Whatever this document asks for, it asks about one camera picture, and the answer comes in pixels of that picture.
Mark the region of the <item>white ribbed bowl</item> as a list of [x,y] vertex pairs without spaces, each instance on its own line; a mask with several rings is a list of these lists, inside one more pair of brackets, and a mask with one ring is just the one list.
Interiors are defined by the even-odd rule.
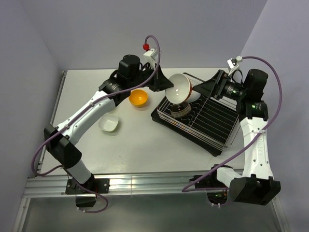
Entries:
[[200,93],[198,93],[198,92],[196,92],[196,91],[192,91],[191,92],[191,95],[190,95],[190,97],[188,98],[188,102],[189,103],[191,103],[191,102],[194,102],[194,101],[196,101],[196,100],[198,100],[199,99],[199,97],[200,97]]

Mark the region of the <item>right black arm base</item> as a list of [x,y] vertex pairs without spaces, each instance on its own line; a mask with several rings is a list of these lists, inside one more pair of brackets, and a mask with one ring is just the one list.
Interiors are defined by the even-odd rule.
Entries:
[[228,195],[228,190],[224,189],[226,188],[226,185],[216,179],[216,173],[212,173],[211,175],[208,175],[195,183],[195,189],[202,188],[220,188],[217,192],[206,192],[206,202],[209,203],[212,207],[219,207],[232,202]]

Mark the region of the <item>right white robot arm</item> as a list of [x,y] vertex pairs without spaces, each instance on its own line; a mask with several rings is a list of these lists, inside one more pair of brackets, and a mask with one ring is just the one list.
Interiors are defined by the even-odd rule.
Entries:
[[233,202],[267,205],[281,190],[280,181],[274,179],[268,158],[267,130],[268,108],[262,101],[268,74],[262,70],[248,71],[244,82],[236,83],[232,77],[219,70],[214,77],[193,90],[217,100],[226,97],[236,101],[236,112],[243,134],[244,168],[238,174],[228,165],[215,164],[212,173],[204,178],[194,176],[195,189],[228,189],[221,195],[210,194],[211,203],[224,199]]

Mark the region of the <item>aluminium frame rail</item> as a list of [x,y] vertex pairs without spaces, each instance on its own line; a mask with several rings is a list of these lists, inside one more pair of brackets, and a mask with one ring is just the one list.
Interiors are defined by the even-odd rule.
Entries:
[[[136,174],[98,174],[97,179],[110,180],[109,192],[104,196],[134,196],[179,194],[191,184],[189,181],[201,171],[136,173]],[[94,194],[66,194],[68,177],[55,175],[30,178],[26,182],[23,198],[56,198],[56,197],[93,197]]]

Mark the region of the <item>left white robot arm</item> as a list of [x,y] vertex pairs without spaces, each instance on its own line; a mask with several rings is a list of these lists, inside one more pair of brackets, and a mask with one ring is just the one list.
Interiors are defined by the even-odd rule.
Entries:
[[173,86],[160,67],[160,56],[149,52],[144,54],[146,63],[141,65],[136,55],[125,55],[95,92],[94,96],[75,114],[56,127],[44,129],[47,151],[63,166],[77,182],[77,188],[89,193],[95,187],[94,175],[82,161],[82,154],[76,144],[88,129],[104,114],[115,109],[130,96],[132,90],[148,87],[153,92]]

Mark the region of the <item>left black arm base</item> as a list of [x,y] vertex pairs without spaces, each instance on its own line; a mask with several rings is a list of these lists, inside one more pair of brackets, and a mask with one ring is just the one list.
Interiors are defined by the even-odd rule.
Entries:
[[91,178],[84,184],[78,183],[74,178],[67,181],[65,194],[75,195],[75,204],[79,209],[95,206],[98,200],[109,204],[104,194],[109,193],[110,180],[108,178]]

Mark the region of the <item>orange round bowl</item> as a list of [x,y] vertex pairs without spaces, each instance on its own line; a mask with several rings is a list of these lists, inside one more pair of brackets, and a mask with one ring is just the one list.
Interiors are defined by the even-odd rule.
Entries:
[[135,107],[143,107],[148,101],[148,94],[142,89],[135,89],[131,91],[129,102]]

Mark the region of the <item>brown patterned bowl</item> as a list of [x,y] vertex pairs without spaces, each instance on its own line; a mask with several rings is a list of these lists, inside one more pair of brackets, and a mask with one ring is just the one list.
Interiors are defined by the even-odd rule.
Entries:
[[170,114],[173,118],[180,118],[189,114],[191,109],[191,105],[185,101],[180,104],[173,104],[170,109]]

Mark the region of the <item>white bowl orange outside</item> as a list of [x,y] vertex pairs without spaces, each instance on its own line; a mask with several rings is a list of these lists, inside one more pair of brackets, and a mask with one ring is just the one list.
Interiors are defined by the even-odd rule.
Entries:
[[190,97],[192,93],[192,84],[187,75],[176,73],[169,78],[173,87],[165,90],[166,98],[172,104],[180,104]]

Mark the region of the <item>white square bowl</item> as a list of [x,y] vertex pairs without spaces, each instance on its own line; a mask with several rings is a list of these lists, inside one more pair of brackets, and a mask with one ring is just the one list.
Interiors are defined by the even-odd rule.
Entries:
[[112,132],[116,129],[119,123],[119,118],[113,114],[104,114],[99,122],[98,127],[105,132]]

